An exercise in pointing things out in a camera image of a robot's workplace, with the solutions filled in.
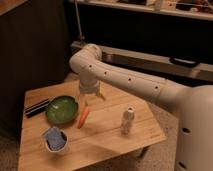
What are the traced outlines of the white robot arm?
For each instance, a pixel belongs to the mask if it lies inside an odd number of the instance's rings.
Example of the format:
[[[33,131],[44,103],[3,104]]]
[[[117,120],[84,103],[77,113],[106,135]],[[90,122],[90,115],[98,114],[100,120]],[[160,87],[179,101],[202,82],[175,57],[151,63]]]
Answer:
[[[96,44],[83,46],[69,65],[79,75],[82,93],[98,92],[105,82],[178,118],[174,171],[213,171],[213,85],[189,87],[106,64]]]

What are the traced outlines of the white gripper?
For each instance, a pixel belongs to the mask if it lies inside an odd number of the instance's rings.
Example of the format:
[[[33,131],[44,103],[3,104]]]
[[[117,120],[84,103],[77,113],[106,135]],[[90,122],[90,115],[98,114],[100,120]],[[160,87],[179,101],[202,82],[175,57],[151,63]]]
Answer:
[[[100,83],[96,83],[94,85],[83,85],[79,84],[79,90],[83,94],[93,94],[96,93],[96,96],[101,98],[102,100],[106,101],[106,98],[104,95],[99,91],[100,89]],[[75,101],[79,101],[81,99],[81,94],[77,94],[75,97]]]

